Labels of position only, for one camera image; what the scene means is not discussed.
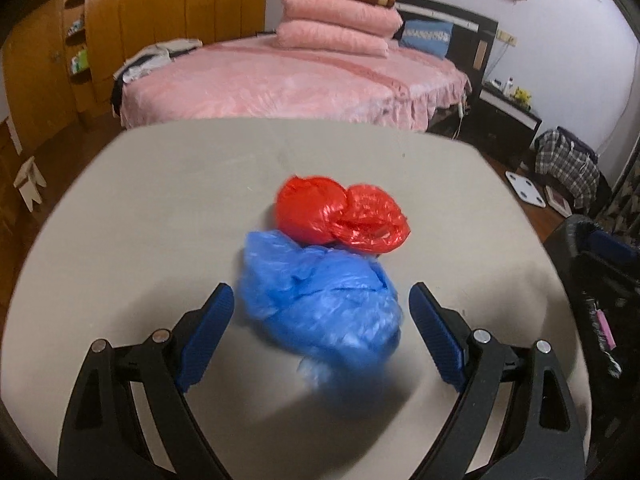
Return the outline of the blue cushion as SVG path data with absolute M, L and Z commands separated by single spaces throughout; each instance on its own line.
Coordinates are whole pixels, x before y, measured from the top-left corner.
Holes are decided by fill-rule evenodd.
M 441 21 L 406 21 L 399 44 L 401 47 L 444 58 L 449 50 L 454 25 Z

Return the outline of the pink face mask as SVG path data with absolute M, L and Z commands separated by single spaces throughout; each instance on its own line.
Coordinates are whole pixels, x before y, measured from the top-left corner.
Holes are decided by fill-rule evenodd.
M 608 346 L 608 350 L 614 350 L 616 348 L 616 342 L 612 334 L 611 327 L 608 325 L 605 313 L 602 310 L 597 310 L 597 319 L 600 323 L 601 330 Z

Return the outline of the white bathroom scale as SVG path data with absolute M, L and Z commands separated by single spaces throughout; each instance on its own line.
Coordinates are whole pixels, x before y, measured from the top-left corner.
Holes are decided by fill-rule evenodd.
M 511 185 L 516 196 L 524 203 L 544 208 L 547 206 L 544 198 L 540 195 L 538 188 L 533 184 L 529 178 L 520 176 L 515 172 L 506 171 L 506 182 Z

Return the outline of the clothes pile on bed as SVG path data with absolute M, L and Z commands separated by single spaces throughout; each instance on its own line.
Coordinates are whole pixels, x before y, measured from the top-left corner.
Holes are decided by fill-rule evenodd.
M 176 58 L 201 47 L 203 43 L 199 39 L 177 38 L 151 44 L 138 51 L 132 58 L 128 58 L 113 74 L 114 86 L 111 93 L 113 115 L 119 116 L 122 95 L 127 84 L 148 76 L 154 70 L 159 70 L 174 62 Z

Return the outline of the wooden wardrobe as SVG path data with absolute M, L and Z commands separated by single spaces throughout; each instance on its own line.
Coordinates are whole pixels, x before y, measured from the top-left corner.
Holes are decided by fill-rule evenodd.
M 27 155 L 110 105 L 113 74 L 144 47 L 253 37 L 266 0 L 43 0 L 2 46 L 4 86 Z

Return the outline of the blue plastic bag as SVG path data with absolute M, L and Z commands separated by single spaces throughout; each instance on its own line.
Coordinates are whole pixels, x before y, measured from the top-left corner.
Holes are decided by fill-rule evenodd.
M 316 388 L 371 394 L 383 387 L 404 315 L 375 258 L 254 231 L 245 239 L 239 292 L 247 321 L 301 356 Z

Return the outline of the lower pink pillow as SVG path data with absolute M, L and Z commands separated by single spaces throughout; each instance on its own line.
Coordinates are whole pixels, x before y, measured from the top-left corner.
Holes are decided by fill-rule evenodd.
M 294 20 L 281 23 L 276 31 L 276 41 L 283 49 L 325 50 L 375 58 L 388 57 L 385 38 L 321 22 Z

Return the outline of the black nightstand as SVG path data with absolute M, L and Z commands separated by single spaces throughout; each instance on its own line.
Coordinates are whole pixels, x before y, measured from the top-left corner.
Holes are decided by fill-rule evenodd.
M 504 166 L 516 169 L 541 124 L 536 114 L 484 84 L 469 114 L 462 120 L 458 139 Z

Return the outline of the black headboard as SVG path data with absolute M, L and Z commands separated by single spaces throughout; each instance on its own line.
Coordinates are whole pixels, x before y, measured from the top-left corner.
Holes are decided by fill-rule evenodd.
M 396 0 L 395 6 L 405 22 L 452 24 L 447 58 L 468 75 L 475 98 L 482 88 L 499 23 L 485 15 L 434 0 Z

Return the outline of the pink bed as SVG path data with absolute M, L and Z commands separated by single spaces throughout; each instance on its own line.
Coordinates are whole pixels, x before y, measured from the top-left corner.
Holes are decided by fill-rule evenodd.
M 124 84 L 126 129 L 180 119 L 258 117 L 364 122 L 425 131 L 470 96 L 453 62 L 388 44 L 385 58 L 283 50 L 271 36 L 221 42 Z

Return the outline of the red plastic bag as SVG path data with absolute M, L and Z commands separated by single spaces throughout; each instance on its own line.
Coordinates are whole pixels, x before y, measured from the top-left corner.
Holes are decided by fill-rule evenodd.
M 277 228 L 303 245 L 343 245 L 381 255 L 405 243 L 411 230 L 398 203 L 382 188 L 344 188 L 327 177 L 290 177 L 274 203 Z

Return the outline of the white wooden stool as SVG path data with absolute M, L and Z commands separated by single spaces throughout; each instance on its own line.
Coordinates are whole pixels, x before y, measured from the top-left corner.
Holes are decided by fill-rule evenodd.
M 43 204 L 41 191 L 48 187 L 47 180 L 38 168 L 35 156 L 27 156 L 27 152 L 18 138 L 12 118 L 8 116 L 2 125 L 8 128 L 9 139 L 17 157 L 17 164 L 14 165 L 14 169 L 10 170 L 13 186 L 21 195 L 27 210 L 32 214 L 35 206 Z

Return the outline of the plaid shirt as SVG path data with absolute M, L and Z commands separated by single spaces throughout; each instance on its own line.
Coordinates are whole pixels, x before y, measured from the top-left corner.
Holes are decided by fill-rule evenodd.
M 534 147 L 536 174 L 555 178 L 573 197 L 575 209 L 588 209 L 597 198 L 601 177 L 590 151 L 561 128 L 538 136 Z

